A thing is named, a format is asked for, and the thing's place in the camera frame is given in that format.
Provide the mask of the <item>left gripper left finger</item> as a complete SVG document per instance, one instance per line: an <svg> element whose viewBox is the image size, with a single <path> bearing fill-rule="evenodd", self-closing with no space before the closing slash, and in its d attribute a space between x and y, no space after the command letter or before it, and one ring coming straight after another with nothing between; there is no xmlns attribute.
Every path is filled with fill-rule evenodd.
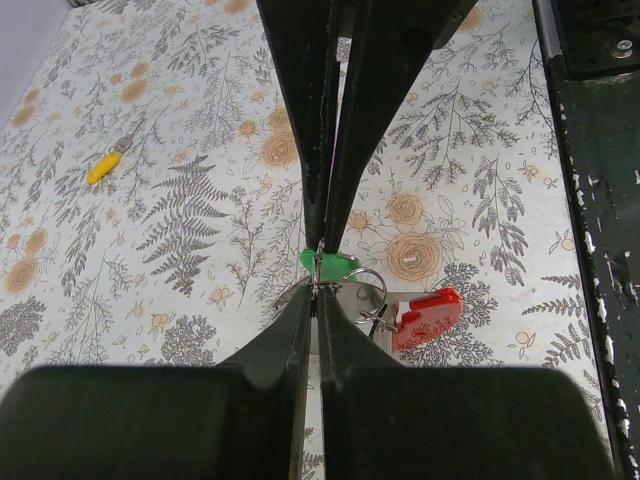
<svg viewBox="0 0 640 480"><path fill-rule="evenodd" d="M312 295L213 367L47 366L1 404L5 479L297 479Z"/></svg>

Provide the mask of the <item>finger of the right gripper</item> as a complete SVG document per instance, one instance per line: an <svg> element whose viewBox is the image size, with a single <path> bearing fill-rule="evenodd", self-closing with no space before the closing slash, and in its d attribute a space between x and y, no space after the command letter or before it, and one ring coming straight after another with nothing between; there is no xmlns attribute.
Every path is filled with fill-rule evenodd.
<svg viewBox="0 0 640 480"><path fill-rule="evenodd" d="M336 133L336 1L257 3L300 158L306 245L324 238Z"/></svg>
<svg viewBox="0 0 640 480"><path fill-rule="evenodd" d="M364 170L431 53L447 44L473 1L342 1L351 39L327 197L327 251L335 253Z"/></svg>

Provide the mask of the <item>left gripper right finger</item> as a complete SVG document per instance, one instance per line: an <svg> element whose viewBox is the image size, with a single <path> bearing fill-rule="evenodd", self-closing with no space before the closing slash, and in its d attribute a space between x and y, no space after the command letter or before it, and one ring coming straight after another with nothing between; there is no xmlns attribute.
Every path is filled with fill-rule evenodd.
<svg viewBox="0 0 640 480"><path fill-rule="evenodd" d="M330 479L611 479L579 388L544 368L411 368L316 298Z"/></svg>

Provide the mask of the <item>keyring with red tag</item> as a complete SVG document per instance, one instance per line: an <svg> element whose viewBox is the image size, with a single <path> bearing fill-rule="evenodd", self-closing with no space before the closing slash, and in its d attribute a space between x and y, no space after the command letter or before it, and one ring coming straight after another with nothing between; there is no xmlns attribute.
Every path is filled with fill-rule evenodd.
<svg viewBox="0 0 640 480"><path fill-rule="evenodd" d="M297 291L311 286L316 302L316 353L333 346L375 345L387 354L413 349L450 331L461 318L461 295L451 288L431 292L390 291L380 274L366 267L324 268L282 293L273 318Z"/></svg>

